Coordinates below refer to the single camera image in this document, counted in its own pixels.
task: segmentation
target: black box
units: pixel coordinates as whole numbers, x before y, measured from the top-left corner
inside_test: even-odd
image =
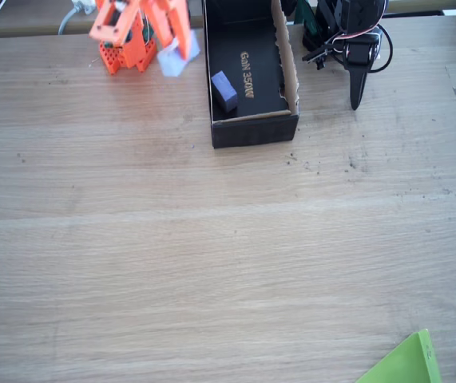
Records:
[[[298,81],[280,0],[204,0],[203,11],[213,147],[293,140]],[[220,71],[238,94],[230,113],[212,99]]]

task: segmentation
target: cardboard box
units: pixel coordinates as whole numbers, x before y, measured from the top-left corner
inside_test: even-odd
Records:
[[[298,81],[280,0],[203,0],[214,148],[293,140]],[[225,113],[211,78],[223,71],[238,95]]]

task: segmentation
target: blue foam cube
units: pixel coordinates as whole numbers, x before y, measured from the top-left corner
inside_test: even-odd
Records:
[[[213,96],[222,107],[229,113],[238,105],[238,96],[236,90],[232,87],[224,72],[212,76],[212,91]]]

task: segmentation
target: green paper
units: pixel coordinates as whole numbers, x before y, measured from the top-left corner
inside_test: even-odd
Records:
[[[409,336],[356,383],[442,383],[428,330]]]

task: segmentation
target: cardboard edge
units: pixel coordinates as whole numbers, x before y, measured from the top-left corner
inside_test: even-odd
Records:
[[[210,76],[210,57],[208,55],[208,18],[206,12],[206,1],[201,0],[203,4],[203,34],[204,34],[204,55],[206,56],[206,77],[208,80],[208,98],[210,107],[210,125],[213,125],[213,99],[212,99],[212,77]]]
[[[263,118],[272,118],[272,117],[290,116],[290,115],[291,115],[290,110],[279,110],[277,112],[253,114],[251,116],[233,117],[233,118],[228,118],[227,120],[216,120],[213,124],[218,125],[218,124],[225,124],[228,122],[261,120]]]
[[[272,18],[276,28],[276,44],[281,56],[281,67],[284,73],[284,96],[291,114],[299,114],[299,80],[291,51],[290,34],[286,27],[286,17],[281,8],[280,0],[272,0]]]

